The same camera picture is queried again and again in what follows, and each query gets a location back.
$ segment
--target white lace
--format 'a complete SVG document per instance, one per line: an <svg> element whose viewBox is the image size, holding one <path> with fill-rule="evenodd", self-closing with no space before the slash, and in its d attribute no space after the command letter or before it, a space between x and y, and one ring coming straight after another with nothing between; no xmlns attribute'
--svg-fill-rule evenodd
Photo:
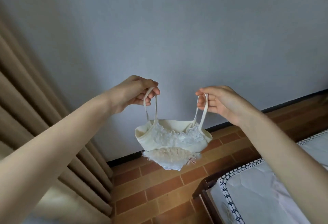
<svg viewBox="0 0 328 224"><path fill-rule="evenodd" d="M192 145L204 139L203 134L199 131L199 125L187 128L186 132L175 132L167 130L161 126L158 121L154 123L151 130L152 139L164 147L180 147L180 145Z"/></svg>

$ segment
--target mattress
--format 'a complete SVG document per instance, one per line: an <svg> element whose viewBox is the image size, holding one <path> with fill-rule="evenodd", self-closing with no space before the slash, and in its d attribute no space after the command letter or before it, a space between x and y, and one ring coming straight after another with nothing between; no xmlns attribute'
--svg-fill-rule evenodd
<svg viewBox="0 0 328 224"><path fill-rule="evenodd" d="M328 130L298 144L319 163L328 165ZM273 176L260 158L226 173L207 192L226 224L290 224L271 189Z"/></svg>

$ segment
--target black baseboard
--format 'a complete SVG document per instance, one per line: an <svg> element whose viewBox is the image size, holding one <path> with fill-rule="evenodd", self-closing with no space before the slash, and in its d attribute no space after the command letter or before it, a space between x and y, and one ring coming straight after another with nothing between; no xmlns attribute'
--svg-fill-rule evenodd
<svg viewBox="0 0 328 224"><path fill-rule="evenodd" d="M285 102L285 103L282 103L282 104L279 104L279 105L276 105L276 106L273 106L273 107L269 107L267 109L262 110L262 112L263 113L273 112L273 111L278 110L278 109L281 109L283 107L290 106L290 105L293 105L295 103L304 101L304 100L309 99L309 98L311 98L313 96L321 95L321 94L326 94L326 93L328 93L328 89L325 89L325 90L322 90L322 91L319 91L319 92L316 92L316 93L313 93L313 94L309 94L309 95L306 95L306 96L303 96L303 97L297 98L295 100L288 101L288 102ZM230 122L224 122L224 123L221 123L219 125L216 125L216 126L207 128L206 130L208 132L215 132L215 131L218 131L220 129L223 129L223 128L226 128L226 127L230 127L230 126L233 126L233 124L231 124ZM120 165L120 164L124 164L124 163L129 162L131 160L134 160L136 158L140 158L142 156L142 152L143 151L136 152L136 153L127 155L125 157L121 157L121 158L118 158L118 159L109 161L109 162L107 162L107 164L110 167L114 167L114 166L117 166L117 165Z"/></svg>

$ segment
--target white bra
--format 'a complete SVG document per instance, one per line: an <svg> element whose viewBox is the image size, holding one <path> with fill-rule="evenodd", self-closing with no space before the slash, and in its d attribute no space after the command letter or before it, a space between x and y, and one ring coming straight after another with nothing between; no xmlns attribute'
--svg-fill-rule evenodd
<svg viewBox="0 0 328 224"><path fill-rule="evenodd" d="M153 90L150 88L145 98ZM157 118L157 95L155 95L155 119L149 120L144 98L147 123L136 128L134 134L144 148L143 156L155 161L164 169L181 170L189 161L194 162L200 152L212 140L212 135L202 129L208 109L208 95L200 121L196 122L198 108L193 121L159 120Z"/></svg>

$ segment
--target curtain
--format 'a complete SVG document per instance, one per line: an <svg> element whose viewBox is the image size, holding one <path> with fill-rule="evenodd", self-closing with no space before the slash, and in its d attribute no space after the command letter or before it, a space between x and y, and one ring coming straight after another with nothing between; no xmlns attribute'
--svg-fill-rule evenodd
<svg viewBox="0 0 328 224"><path fill-rule="evenodd" d="M0 154L9 155L69 112L0 21ZM33 213L67 223L110 223L112 170L88 144Z"/></svg>

